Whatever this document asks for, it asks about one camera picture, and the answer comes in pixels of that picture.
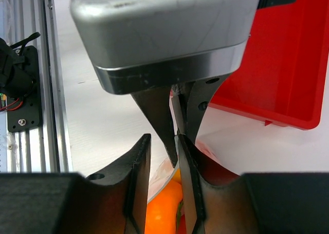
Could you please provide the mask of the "orange persimmon fruit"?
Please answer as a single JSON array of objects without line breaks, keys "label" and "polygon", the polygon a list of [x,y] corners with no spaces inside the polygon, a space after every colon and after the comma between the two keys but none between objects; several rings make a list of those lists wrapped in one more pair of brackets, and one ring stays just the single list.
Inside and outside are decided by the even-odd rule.
[{"label": "orange persimmon fruit", "polygon": [[182,206],[181,184],[169,181],[147,205],[144,232],[178,233]]}]

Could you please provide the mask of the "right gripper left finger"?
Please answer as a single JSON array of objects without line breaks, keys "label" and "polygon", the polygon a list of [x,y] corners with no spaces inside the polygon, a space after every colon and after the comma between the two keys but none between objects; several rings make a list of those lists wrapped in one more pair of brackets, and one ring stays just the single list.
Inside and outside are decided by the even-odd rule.
[{"label": "right gripper left finger", "polygon": [[151,135],[101,170],[1,174],[1,233],[144,233]]}]

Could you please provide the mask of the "clear dotted zip bag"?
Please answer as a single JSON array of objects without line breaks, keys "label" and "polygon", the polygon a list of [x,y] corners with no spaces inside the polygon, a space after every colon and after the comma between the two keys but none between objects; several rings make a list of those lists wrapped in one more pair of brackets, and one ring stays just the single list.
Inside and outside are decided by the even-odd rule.
[{"label": "clear dotted zip bag", "polygon": [[[200,139],[196,140],[196,147],[207,157],[219,163],[220,161],[216,158],[214,151]],[[148,189],[148,200],[147,203],[151,202],[160,191],[168,184],[168,182],[174,177],[174,174],[179,169],[179,163],[175,167],[172,167],[172,164],[168,158],[166,158],[152,175],[149,181]]]}]

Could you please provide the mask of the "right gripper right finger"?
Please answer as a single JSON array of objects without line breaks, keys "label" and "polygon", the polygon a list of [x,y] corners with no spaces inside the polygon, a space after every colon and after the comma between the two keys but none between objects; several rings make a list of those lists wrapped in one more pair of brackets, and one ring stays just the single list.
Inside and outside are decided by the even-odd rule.
[{"label": "right gripper right finger", "polygon": [[328,233],[328,174],[237,176],[178,137],[187,233]]}]

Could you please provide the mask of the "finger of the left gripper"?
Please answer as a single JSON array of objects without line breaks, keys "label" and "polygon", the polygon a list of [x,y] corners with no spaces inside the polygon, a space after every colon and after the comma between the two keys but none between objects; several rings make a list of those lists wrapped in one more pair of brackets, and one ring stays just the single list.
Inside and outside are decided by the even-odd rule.
[{"label": "finger of the left gripper", "polygon": [[176,152],[174,124],[171,110],[169,86],[147,89],[132,93],[131,96],[159,136],[166,149],[172,167],[176,167],[178,156]]},{"label": "finger of the left gripper", "polygon": [[195,143],[206,109],[223,82],[231,74],[195,81],[186,105],[186,136]]}]

